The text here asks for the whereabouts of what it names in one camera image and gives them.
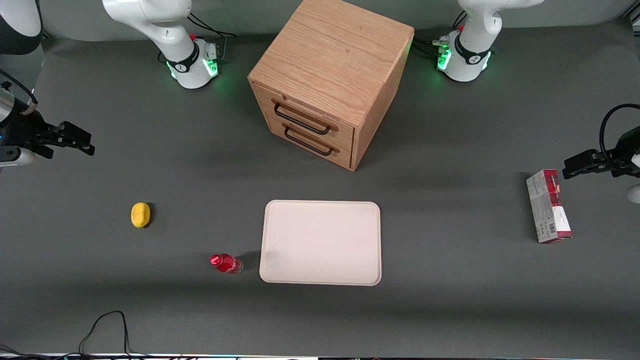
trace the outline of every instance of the plastic tray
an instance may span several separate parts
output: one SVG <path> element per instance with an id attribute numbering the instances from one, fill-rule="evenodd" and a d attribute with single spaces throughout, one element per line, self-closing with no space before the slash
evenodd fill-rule
<path id="1" fill-rule="evenodd" d="M 274 200 L 267 205 L 262 280 L 373 286 L 381 276 L 380 208 L 375 203 Z"/>

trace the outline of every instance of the plastic bottle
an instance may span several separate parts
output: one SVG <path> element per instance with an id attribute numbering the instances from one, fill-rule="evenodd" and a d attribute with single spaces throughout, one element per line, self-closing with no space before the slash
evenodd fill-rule
<path id="1" fill-rule="evenodd" d="M 243 269 L 242 261 L 229 254 L 213 254 L 209 262 L 211 262 L 211 265 L 215 266 L 218 271 L 228 274 L 238 274 Z"/>

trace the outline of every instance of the drawer handle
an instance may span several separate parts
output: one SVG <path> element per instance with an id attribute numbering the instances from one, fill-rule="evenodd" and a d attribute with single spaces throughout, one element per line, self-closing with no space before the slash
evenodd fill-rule
<path id="1" fill-rule="evenodd" d="M 300 126 L 304 127 L 305 129 L 307 129 L 309 131 L 313 131 L 316 134 L 326 135 L 329 132 L 329 130 L 331 129 L 330 126 L 327 126 L 326 129 L 324 129 L 324 130 L 316 129 L 313 126 L 309 126 L 309 125 L 305 124 L 304 122 L 302 122 L 300 120 L 296 120 L 296 119 L 288 116 L 287 114 L 279 112 L 278 111 L 279 108 L 280 108 L 280 104 L 276 102 L 276 106 L 273 107 L 273 111 L 276 113 L 276 115 L 278 115 L 279 117 L 282 117 L 283 119 L 287 119 L 287 120 L 291 121 L 292 123 L 294 123 L 296 125 L 300 125 Z"/>
<path id="2" fill-rule="evenodd" d="M 333 152 L 333 147 L 330 147 L 328 151 L 322 151 L 322 150 L 318 149 L 317 147 L 313 147 L 313 146 L 307 144 L 306 142 L 304 142 L 304 141 L 302 141 L 300 139 L 296 139 L 295 137 L 289 135 L 289 130 L 291 130 L 291 128 L 289 126 L 287 126 L 284 129 L 284 136 L 286 136 L 287 139 L 289 139 L 291 141 L 294 141 L 294 142 L 306 147 L 307 149 L 309 149 L 311 151 L 317 152 L 318 154 L 320 154 L 322 156 L 329 156 Z"/>

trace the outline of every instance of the product box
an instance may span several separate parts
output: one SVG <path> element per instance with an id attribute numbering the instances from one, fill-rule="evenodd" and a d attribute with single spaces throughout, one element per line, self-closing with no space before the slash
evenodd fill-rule
<path id="1" fill-rule="evenodd" d="M 533 218 L 536 221 L 538 242 L 555 243 L 571 238 L 571 228 L 566 219 L 562 201 L 560 201 L 560 185 L 557 170 L 542 170 L 528 178 L 527 187 Z"/>

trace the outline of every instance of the gray table surface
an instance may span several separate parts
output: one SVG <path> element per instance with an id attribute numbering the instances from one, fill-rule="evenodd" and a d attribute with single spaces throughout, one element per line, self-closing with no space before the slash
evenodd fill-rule
<path id="1" fill-rule="evenodd" d="M 75 349 L 120 309 L 142 352 L 395 357 L 640 356 L 637 179 L 563 181 L 574 239 L 539 245 L 524 179 L 597 146 L 604 114 L 640 99 L 627 20 L 505 29 L 488 70 L 454 83 L 409 57 L 358 172 L 274 135 L 246 75 L 272 37 L 230 41 L 221 76 L 180 88 L 150 41 L 49 42 L 36 95 L 93 134 L 0 175 L 0 341 Z M 621 111 L 609 141 L 637 126 Z M 266 284 L 255 263 L 273 199 L 368 200 L 382 214 L 372 288 Z M 154 203 L 135 229 L 135 202 Z M 120 352 L 107 318 L 91 352 Z"/>

